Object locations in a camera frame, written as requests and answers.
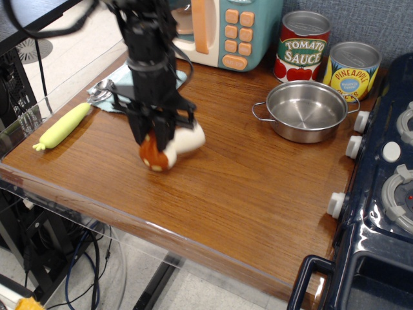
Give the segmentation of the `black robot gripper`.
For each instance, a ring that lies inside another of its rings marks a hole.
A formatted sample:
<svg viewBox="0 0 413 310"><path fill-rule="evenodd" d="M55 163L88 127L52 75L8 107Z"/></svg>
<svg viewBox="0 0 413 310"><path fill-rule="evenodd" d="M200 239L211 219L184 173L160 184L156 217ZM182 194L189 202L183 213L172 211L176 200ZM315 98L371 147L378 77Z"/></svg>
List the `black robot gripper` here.
<svg viewBox="0 0 413 310"><path fill-rule="evenodd" d="M111 85L115 103L133 110L127 112L127 118L136 143L141 145L153 128L157 149L163 152L176 127L194 128L196 105L177 91L176 84L184 79L178 76L175 61L127 61L126 65L132 83Z"/></svg>

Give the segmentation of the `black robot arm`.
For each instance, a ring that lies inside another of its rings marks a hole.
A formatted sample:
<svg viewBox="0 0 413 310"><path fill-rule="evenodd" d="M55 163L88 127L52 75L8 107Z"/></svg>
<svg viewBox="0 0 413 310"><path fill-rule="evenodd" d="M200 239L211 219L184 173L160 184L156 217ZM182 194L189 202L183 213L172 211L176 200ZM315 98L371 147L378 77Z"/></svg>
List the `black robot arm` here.
<svg viewBox="0 0 413 310"><path fill-rule="evenodd" d="M162 152L176 127L192 129L196 105L182 97L176 83L176 20L168 1L107 1L128 48L131 85L109 86L115 106L128 116L138 144L149 133Z"/></svg>

